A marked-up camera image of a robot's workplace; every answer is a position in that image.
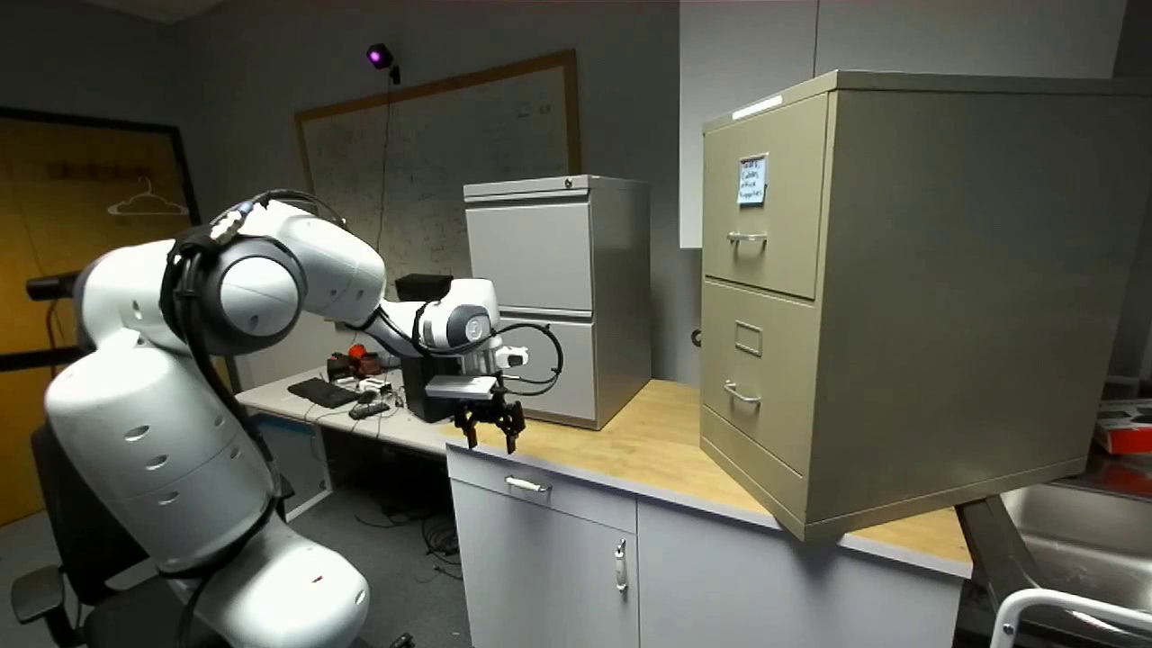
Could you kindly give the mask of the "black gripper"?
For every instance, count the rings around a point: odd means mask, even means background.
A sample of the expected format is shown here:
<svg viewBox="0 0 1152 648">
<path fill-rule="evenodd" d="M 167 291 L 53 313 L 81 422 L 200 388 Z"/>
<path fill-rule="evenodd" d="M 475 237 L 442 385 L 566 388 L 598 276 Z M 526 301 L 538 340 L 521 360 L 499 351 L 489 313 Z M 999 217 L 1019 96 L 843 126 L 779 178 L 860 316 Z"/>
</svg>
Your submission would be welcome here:
<svg viewBox="0 0 1152 648">
<path fill-rule="evenodd" d="M 478 446 L 478 422 L 489 422 L 506 430 L 509 454 L 518 450 L 518 434 L 526 430 L 521 402 L 506 398 L 506 385 L 489 373 L 461 379 L 461 373 L 437 373 L 425 385 L 425 415 L 449 416 L 453 429 L 465 434 L 469 450 Z"/>
</svg>

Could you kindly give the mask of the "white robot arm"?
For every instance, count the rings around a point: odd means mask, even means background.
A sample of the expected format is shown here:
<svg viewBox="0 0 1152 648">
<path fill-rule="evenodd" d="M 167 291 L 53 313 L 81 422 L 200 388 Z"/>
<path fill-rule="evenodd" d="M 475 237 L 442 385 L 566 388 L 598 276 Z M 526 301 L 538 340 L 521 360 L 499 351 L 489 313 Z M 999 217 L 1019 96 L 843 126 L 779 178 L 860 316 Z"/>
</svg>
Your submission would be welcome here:
<svg viewBox="0 0 1152 648">
<path fill-rule="evenodd" d="M 212 369 L 307 313 L 401 356 L 418 416 L 521 429 L 506 373 L 530 351 L 502 338 L 495 285 L 453 276 L 393 301 L 387 260 L 296 189 L 99 255 L 81 272 L 87 351 L 43 397 L 61 450 L 182 616 L 230 648 L 351 648 L 371 613 L 367 576 L 284 522 L 273 456 Z"/>
</svg>

